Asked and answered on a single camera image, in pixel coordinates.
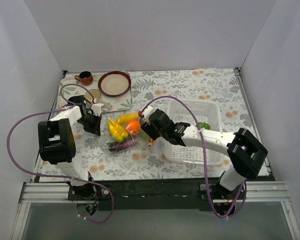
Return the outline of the small green fake cucumber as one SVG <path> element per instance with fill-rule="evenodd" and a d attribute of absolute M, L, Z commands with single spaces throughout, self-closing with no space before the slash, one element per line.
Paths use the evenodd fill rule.
<path fill-rule="evenodd" d="M 143 130 L 139 133 L 139 136 L 146 141 L 148 141 L 150 138 Z"/>

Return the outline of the yellow fake banana bunch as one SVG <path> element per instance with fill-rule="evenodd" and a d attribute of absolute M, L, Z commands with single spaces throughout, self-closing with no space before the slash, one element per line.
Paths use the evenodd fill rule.
<path fill-rule="evenodd" d="M 116 122 L 114 122 L 112 119 L 108 119 L 106 122 L 111 136 L 118 143 L 123 142 L 129 136 L 126 129 L 123 128 L 121 125 L 117 124 Z"/>

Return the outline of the orange fake fruit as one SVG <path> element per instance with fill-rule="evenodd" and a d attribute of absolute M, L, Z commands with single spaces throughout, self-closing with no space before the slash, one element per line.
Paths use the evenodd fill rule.
<path fill-rule="evenodd" d="M 125 129 L 130 135 L 138 135 L 141 131 L 141 124 L 138 120 L 130 120 L 126 123 Z"/>

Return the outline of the clear zip top bag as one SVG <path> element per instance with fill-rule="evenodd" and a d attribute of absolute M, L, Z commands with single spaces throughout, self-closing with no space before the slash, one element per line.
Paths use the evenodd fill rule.
<path fill-rule="evenodd" d="M 154 140 L 141 128 L 145 123 L 138 113 L 120 115 L 116 120 L 107 119 L 107 128 L 111 140 L 106 142 L 106 148 L 110 153 L 124 152 L 134 147 L 139 140 L 148 142 L 150 148 Z"/>

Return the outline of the green fake bell pepper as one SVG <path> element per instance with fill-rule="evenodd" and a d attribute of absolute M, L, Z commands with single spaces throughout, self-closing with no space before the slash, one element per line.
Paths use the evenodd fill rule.
<path fill-rule="evenodd" d="M 206 122 L 199 122 L 198 124 L 199 124 L 199 127 L 201 129 L 205 129 L 205 130 L 210 130 L 211 129 L 211 126 Z"/>

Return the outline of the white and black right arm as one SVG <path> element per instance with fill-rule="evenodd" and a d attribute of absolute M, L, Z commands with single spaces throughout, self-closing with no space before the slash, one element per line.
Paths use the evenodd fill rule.
<path fill-rule="evenodd" d="M 228 156 L 232 166 L 211 187 L 222 199 L 233 195 L 243 181 L 256 179 L 268 155 L 268 150 L 245 128 L 236 132 L 198 129 L 189 123 L 175 123 L 165 112 L 151 106 L 138 115 L 145 120 L 141 129 L 152 140 L 163 138 L 175 146 L 199 147 Z"/>

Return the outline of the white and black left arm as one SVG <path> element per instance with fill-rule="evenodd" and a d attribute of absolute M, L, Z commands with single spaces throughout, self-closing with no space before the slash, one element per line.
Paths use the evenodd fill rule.
<path fill-rule="evenodd" d="M 100 136 L 102 106 L 96 100 L 88 101 L 84 95 L 73 96 L 55 117 L 38 123 L 41 159 L 61 169 L 69 177 L 68 184 L 74 193 L 85 200 L 93 199 L 97 190 L 89 183 L 93 180 L 91 174 L 74 160 L 77 150 L 72 126 L 79 123 L 84 131 Z"/>

